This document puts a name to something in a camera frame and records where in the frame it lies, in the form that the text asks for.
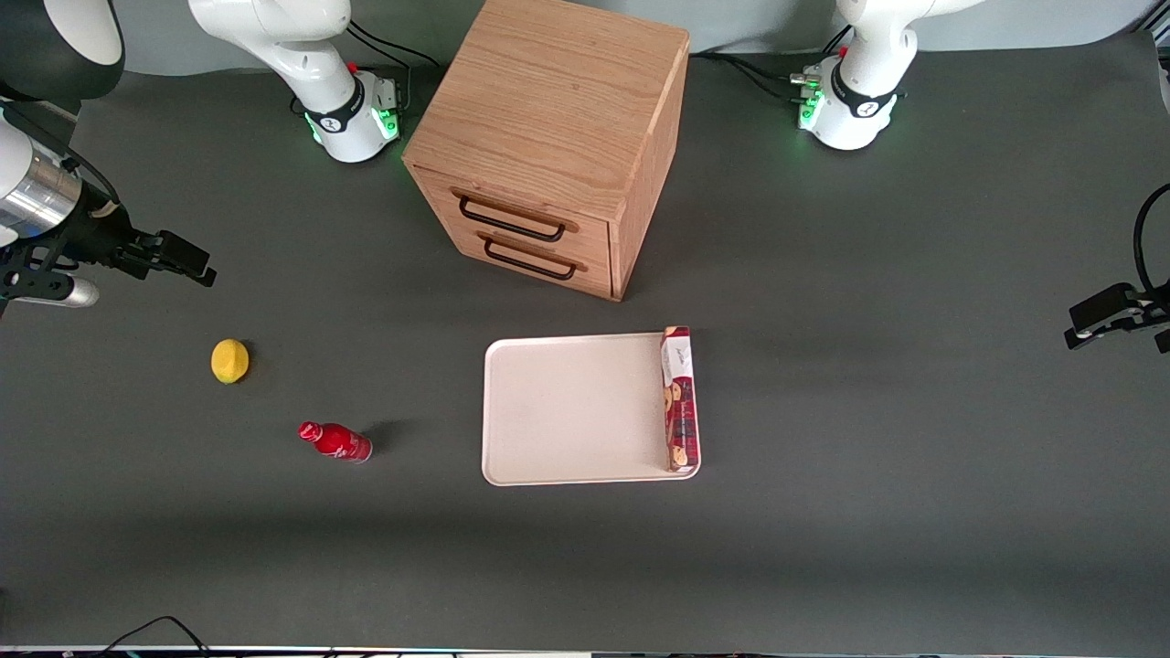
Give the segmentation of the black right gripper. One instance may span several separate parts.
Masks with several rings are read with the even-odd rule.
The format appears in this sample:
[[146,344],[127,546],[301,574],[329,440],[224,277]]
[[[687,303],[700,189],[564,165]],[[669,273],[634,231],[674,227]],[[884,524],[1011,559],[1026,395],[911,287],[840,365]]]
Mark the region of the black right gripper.
[[202,287],[216,283],[216,270],[209,267],[209,254],[171,229],[159,229],[145,237],[135,229],[128,212],[117,207],[109,214],[94,217],[75,211],[53,232],[53,270],[37,270],[21,265],[4,265],[1,297],[4,302],[28,302],[63,308],[85,308],[99,300],[99,288],[91,281],[74,277],[63,270],[78,270],[80,263],[99,265],[133,277],[145,277],[147,270],[161,270],[188,277]]

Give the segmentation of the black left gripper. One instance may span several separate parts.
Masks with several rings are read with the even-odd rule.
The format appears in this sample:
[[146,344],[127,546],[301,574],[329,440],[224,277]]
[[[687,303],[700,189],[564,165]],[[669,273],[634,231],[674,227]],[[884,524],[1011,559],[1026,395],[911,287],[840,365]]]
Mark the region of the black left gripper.
[[1154,345],[1162,355],[1170,354],[1169,282],[1152,289],[1136,289],[1133,285],[1120,282],[1096,292],[1090,297],[1071,306],[1071,327],[1064,333],[1066,347],[1078,350],[1104,334],[1112,333],[1149,333],[1154,335]]

